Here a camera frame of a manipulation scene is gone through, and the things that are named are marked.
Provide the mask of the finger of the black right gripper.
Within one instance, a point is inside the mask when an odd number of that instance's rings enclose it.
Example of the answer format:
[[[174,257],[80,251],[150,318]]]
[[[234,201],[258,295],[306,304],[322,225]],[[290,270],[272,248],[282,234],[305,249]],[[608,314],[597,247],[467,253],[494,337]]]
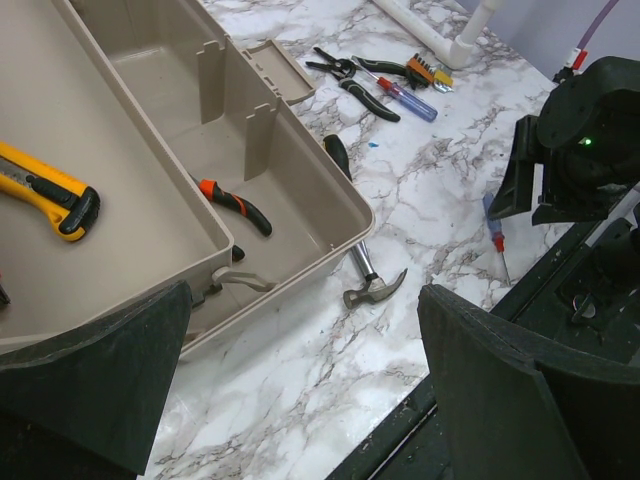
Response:
[[[489,207],[491,220],[502,220],[532,208],[535,165],[543,160],[537,124],[538,117],[534,115],[526,115],[516,122],[505,175]]]

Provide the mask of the beige plastic tool box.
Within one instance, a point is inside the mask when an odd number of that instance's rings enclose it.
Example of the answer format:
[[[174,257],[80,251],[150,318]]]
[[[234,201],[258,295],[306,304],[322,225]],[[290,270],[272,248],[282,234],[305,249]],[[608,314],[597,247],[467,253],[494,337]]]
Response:
[[[292,111],[313,92],[278,43],[238,48],[196,1],[3,2],[1,139],[89,183],[101,208],[70,243],[2,197],[2,351],[184,280],[190,360],[326,276],[374,214]],[[272,235],[190,175],[249,200]]]

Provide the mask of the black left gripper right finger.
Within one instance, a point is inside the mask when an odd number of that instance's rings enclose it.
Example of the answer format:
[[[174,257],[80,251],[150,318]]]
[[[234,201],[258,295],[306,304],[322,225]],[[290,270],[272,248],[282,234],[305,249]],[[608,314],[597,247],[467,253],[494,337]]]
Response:
[[[418,317],[457,479],[636,479],[639,370],[499,318],[441,285]]]

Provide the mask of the yellow utility knife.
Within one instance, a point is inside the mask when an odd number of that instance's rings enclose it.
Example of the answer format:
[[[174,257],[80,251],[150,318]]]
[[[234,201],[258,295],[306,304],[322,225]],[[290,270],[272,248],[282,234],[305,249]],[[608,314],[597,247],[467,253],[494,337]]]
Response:
[[[79,241],[91,230],[101,207],[93,187],[4,142],[1,192],[42,212],[67,242]]]

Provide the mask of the red black utility knife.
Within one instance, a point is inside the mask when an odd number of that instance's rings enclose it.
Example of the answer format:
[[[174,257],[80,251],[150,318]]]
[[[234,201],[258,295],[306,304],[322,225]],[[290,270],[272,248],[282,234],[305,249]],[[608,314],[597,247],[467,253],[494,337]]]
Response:
[[[2,305],[11,304],[11,299],[2,285],[0,285],[0,302]]]

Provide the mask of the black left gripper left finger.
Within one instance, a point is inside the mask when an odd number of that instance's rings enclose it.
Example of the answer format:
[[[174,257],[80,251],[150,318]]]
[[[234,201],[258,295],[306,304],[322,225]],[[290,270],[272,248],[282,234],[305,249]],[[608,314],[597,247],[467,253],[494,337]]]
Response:
[[[2,478],[144,474],[191,308],[180,281],[2,355]]]

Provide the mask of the orange black pliers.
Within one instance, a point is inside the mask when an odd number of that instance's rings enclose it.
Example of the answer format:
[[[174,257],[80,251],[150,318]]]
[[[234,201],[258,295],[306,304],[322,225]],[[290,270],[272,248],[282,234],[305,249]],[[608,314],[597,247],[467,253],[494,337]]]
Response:
[[[261,235],[268,238],[273,227],[267,217],[249,200],[223,190],[217,181],[190,175],[200,193],[212,204],[222,206],[246,218]]]

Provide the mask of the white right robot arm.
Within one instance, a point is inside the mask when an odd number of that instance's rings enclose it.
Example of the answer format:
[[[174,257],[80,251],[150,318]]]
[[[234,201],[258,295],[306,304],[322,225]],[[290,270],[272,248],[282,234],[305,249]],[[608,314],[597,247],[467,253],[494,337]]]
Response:
[[[535,225],[604,220],[638,181],[639,63],[607,56],[516,122],[488,216],[531,212]]]

